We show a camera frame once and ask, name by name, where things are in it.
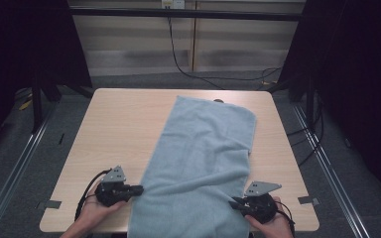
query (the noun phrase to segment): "electrical outlet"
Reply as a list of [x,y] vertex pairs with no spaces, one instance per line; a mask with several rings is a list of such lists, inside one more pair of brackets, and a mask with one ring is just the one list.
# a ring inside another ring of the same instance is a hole
[[174,9],[185,9],[185,0],[173,0]]
[[173,9],[173,0],[162,0],[163,9]]

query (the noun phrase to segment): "black curtain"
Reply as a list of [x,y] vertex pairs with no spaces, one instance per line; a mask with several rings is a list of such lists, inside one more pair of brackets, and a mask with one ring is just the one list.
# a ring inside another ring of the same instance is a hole
[[308,0],[280,76],[295,100],[298,75],[381,181],[381,0]]
[[91,87],[82,47],[64,0],[0,0],[0,125],[15,92],[68,84]]

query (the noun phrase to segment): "wooden table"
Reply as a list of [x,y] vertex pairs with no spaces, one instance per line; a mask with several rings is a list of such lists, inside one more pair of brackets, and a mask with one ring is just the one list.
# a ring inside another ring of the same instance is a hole
[[[139,184],[178,95],[219,98],[255,113],[257,125],[246,187],[252,180],[280,183],[283,187],[271,194],[280,196],[290,208],[296,230],[318,229],[313,206],[300,205],[298,201],[298,197],[308,196],[308,192],[270,93],[103,88],[94,93],[51,197],[61,201],[61,207],[46,209],[40,224],[42,231],[66,231],[73,223],[86,186],[103,170],[120,165],[126,183]],[[94,232],[126,232],[130,203]]]

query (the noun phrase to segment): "aluminum rail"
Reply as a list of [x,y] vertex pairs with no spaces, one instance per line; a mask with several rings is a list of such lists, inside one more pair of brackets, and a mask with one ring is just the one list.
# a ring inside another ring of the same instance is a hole
[[20,182],[24,174],[24,171],[27,169],[27,166],[31,158],[33,157],[33,154],[36,151],[39,142],[42,140],[43,134],[45,133],[46,128],[48,127],[49,120],[55,112],[56,106],[56,103],[52,105],[52,108],[50,109],[50,112],[48,112],[42,125],[39,127],[35,134],[32,134],[30,136],[29,142],[27,143],[23,153],[19,157],[17,164],[14,166],[14,169],[9,174],[4,186],[0,190],[0,220],[5,212],[5,209],[8,207],[8,204],[15,192],[15,189],[17,188],[18,183]]
[[[303,128],[308,128],[308,124],[306,122],[306,115],[300,105],[294,107],[295,113],[299,119]],[[342,209],[342,212],[345,215],[345,218],[348,221],[354,235],[356,238],[370,238],[369,233],[364,225],[363,220],[361,219],[360,214],[355,208],[353,202],[349,198],[345,188],[343,187],[341,181],[339,180],[338,175],[330,163],[329,158],[324,152],[323,147],[320,145],[320,141],[316,134],[312,133],[310,130],[307,130],[306,136],[309,139],[312,149],[317,148],[315,154],[317,156],[317,161],[319,162],[324,175],[329,182],[329,185],[335,195],[336,199],[339,202],[339,205]]]
[[302,14],[296,13],[261,13],[230,12],[181,9],[146,9],[146,8],[105,8],[70,6],[69,11],[76,16],[124,16],[124,17],[168,17],[168,18],[203,18],[298,22]]

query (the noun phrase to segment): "light blue towel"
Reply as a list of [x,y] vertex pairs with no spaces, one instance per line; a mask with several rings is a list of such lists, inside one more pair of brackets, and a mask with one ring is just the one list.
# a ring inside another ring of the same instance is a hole
[[248,237],[228,201],[243,195],[255,125],[245,108],[179,96],[134,198],[128,237]]

